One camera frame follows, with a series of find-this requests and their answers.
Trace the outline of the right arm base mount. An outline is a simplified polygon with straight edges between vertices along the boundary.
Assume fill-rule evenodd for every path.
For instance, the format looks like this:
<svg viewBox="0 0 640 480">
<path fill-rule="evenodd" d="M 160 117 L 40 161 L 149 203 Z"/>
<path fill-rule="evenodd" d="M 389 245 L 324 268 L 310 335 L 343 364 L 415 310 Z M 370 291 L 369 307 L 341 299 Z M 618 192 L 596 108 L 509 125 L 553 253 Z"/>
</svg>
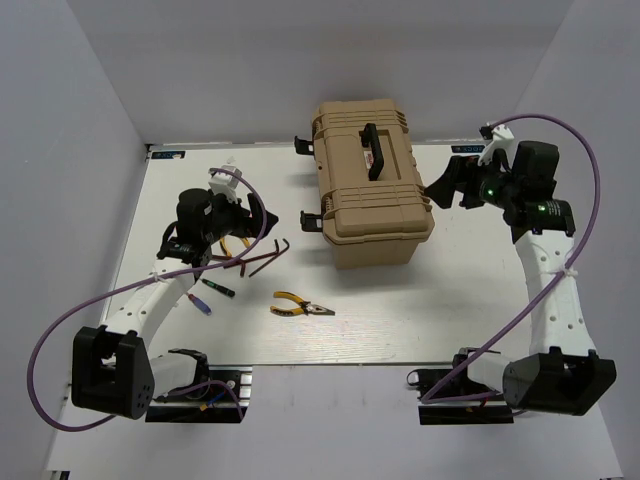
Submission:
<svg viewBox="0 0 640 480">
<path fill-rule="evenodd" d="M 510 408 L 501 394 L 468 380 L 462 374 L 424 403 L 422 397 L 451 370 L 450 366 L 430 366 L 413 369 L 407 374 L 407 388 L 418 394 L 421 426 L 512 424 L 521 414 L 521 411 Z"/>
</svg>

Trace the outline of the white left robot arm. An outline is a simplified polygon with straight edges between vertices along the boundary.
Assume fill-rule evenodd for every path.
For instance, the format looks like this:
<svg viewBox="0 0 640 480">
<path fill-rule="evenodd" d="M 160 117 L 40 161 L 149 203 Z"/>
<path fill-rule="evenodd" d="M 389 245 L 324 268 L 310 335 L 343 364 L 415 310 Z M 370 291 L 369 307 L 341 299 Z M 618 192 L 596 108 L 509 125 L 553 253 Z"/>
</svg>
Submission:
<svg viewBox="0 0 640 480">
<path fill-rule="evenodd" d="M 213 244 L 226 236 L 266 235 L 278 223 L 255 194 L 247 198 L 249 206 L 243 208 L 210 190 L 193 188 L 179 195 L 177 219 L 165 230 L 149 284 L 135 288 L 99 327 L 84 327 L 74 338 L 74 406 L 138 419 L 160 396 L 177 392 L 199 399 L 209 392 L 212 377 L 205 354 L 177 348 L 150 357 L 147 348 L 212 261 Z"/>
</svg>

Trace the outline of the large brown hex key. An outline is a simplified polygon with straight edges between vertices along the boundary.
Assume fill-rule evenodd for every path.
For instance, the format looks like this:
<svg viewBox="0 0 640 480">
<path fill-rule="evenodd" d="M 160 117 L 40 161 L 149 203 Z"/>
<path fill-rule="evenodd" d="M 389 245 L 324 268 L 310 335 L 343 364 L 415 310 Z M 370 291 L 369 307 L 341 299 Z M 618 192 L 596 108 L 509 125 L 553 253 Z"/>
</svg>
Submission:
<svg viewBox="0 0 640 480">
<path fill-rule="evenodd" d="M 243 258 L 240 258 L 240 259 L 233 259 L 232 256 L 231 256 L 231 251 L 226 247 L 225 240 L 224 239 L 220 240 L 219 244 L 221 246 L 223 255 L 222 256 L 213 255 L 212 258 L 211 258 L 211 262 L 207 266 L 207 269 L 209 269 L 209 270 L 211 270 L 213 268 L 229 269 L 229 268 L 240 267 L 240 277 L 241 278 L 245 277 L 246 269 L 247 269 L 247 266 L 249 264 L 252 264 L 252 263 L 255 263 L 255 262 L 258 262 L 258 261 L 261 261 L 261 264 L 262 264 L 262 263 L 265 262 L 264 257 L 267 254 L 273 253 L 275 251 L 275 245 L 274 245 L 274 250 L 270 251 L 268 253 L 257 255 L 257 256 L 253 256 L 253 257 L 243 257 Z"/>
</svg>

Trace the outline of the tan plastic toolbox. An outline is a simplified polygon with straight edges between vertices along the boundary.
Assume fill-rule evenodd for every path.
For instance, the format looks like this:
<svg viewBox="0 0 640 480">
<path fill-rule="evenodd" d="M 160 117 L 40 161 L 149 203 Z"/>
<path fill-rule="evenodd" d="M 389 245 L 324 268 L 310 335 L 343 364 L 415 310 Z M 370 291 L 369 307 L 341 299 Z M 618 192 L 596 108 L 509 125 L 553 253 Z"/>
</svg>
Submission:
<svg viewBox="0 0 640 480">
<path fill-rule="evenodd" d="M 294 147 L 314 158 L 320 211 L 302 230 L 323 235 L 338 269 L 408 263 L 435 220 L 404 113 L 391 99 L 324 102 L 311 127 Z"/>
</svg>

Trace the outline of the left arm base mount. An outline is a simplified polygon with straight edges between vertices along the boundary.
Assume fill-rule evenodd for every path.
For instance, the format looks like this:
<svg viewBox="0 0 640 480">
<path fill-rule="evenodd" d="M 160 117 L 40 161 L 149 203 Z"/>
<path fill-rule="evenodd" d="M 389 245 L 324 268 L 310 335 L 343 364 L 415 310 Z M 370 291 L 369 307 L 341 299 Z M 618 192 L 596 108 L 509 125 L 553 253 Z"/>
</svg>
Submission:
<svg viewBox="0 0 640 480">
<path fill-rule="evenodd" d="M 146 423 L 240 424 L 247 413 L 252 390 L 253 368 L 211 367 L 209 379 L 217 381 L 185 395 L 154 400 L 144 417 Z"/>
</svg>

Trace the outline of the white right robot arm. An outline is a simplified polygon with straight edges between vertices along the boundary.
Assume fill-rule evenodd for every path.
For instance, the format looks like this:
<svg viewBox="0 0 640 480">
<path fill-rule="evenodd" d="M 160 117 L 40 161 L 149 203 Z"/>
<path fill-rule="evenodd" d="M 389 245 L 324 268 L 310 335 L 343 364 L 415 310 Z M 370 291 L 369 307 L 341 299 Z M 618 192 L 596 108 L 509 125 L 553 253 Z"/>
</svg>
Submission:
<svg viewBox="0 0 640 480">
<path fill-rule="evenodd" d="M 555 145 L 523 141 L 512 161 L 501 148 L 454 155 L 427 187 L 427 196 L 441 208 L 451 207 L 455 193 L 461 193 L 466 209 L 490 204 L 502 210 L 529 297 L 516 319 L 530 318 L 531 335 L 527 355 L 517 360 L 493 351 L 495 339 L 462 352 L 422 402 L 439 400 L 440 391 L 452 384 L 466 399 L 486 389 L 513 409 L 582 416 L 616 380 L 615 364 L 598 355 L 581 309 L 570 266 L 578 251 L 573 212 L 554 196 L 558 162 Z"/>
</svg>

